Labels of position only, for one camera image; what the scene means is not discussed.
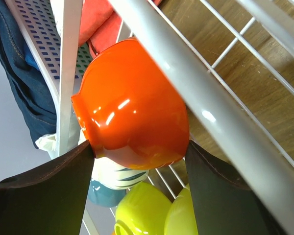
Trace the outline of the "red white tie-dye towel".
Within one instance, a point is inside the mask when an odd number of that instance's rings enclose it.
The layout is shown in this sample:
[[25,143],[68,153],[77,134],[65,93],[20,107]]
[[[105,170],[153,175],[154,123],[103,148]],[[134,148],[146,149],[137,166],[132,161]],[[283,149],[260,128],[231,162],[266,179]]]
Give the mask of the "red white tie-dye towel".
[[88,44],[92,57],[116,43],[122,19],[107,0],[83,2],[79,45]]

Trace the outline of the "orange bowl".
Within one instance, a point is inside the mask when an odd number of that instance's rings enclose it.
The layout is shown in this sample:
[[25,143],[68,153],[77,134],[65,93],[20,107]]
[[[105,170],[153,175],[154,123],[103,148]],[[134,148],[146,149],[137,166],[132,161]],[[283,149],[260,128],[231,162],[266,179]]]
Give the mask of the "orange bowl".
[[186,154],[186,105],[134,37],[114,44],[89,64],[72,105],[98,159],[150,170]]

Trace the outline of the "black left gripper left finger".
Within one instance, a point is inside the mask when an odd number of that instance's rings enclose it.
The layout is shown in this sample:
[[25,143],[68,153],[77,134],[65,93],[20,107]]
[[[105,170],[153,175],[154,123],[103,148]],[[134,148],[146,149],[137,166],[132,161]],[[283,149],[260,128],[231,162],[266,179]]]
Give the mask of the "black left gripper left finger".
[[0,235],[79,234],[94,159],[85,141],[62,156],[0,181]]

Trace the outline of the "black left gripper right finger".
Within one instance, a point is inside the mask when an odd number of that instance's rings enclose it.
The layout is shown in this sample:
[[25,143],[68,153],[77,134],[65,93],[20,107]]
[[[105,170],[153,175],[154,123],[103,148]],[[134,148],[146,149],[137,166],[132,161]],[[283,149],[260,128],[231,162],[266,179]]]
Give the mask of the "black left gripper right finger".
[[234,166],[194,141],[185,164],[200,235],[285,234]]

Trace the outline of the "white cloth bag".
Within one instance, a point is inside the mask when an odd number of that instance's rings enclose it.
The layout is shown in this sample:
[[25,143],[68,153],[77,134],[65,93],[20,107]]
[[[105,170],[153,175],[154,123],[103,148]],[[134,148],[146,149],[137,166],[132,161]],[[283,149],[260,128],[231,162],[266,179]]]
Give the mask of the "white cloth bag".
[[46,134],[35,141],[36,146],[43,151],[46,151],[50,158],[56,158],[56,134]]

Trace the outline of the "white plastic basket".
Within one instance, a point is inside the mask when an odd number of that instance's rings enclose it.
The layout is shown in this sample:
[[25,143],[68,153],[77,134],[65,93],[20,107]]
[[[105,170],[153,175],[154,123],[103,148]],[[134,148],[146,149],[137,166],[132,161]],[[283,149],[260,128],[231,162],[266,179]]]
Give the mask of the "white plastic basket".
[[80,89],[82,77],[92,60],[87,45],[78,47],[77,37],[69,32],[69,16],[62,15],[62,30],[70,39],[62,39],[50,0],[8,0],[22,36],[43,75],[54,103],[70,103]]

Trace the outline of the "lime green bowl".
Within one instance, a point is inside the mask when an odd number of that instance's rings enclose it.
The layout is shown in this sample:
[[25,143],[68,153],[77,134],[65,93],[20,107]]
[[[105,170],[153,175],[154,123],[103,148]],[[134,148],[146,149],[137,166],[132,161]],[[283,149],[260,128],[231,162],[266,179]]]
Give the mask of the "lime green bowl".
[[175,198],[166,217],[165,235],[197,235],[197,225],[189,184]]
[[135,185],[115,213],[116,235],[163,235],[171,201],[151,184]]

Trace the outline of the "white blue patterned bowl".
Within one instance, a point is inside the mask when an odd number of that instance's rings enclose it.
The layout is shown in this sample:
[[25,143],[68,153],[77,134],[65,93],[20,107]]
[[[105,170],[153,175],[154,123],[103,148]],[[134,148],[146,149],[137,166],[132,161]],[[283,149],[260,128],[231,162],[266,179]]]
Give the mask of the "white blue patterned bowl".
[[113,190],[128,189],[144,181],[148,170],[126,168],[113,160],[103,157],[94,159],[91,179]]

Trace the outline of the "dark blue denim cloth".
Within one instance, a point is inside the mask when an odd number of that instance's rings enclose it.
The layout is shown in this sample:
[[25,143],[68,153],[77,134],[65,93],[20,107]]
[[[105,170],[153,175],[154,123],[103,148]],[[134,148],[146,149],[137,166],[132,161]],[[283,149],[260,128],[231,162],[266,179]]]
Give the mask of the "dark blue denim cloth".
[[25,60],[26,42],[5,1],[0,0],[0,63],[32,142],[56,132],[56,109],[41,74]]

